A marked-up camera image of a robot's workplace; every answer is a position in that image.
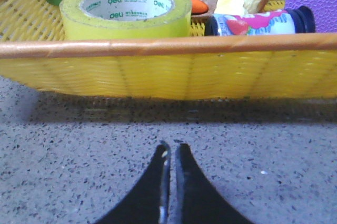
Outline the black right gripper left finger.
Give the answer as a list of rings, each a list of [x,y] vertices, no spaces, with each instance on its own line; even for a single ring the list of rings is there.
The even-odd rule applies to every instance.
[[[128,194],[97,223],[167,223],[171,149],[161,142]]]

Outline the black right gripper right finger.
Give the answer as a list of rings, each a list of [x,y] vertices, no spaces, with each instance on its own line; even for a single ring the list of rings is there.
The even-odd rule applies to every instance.
[[[177,223],[251,223],[215,189],[188,144],[176,151]]]

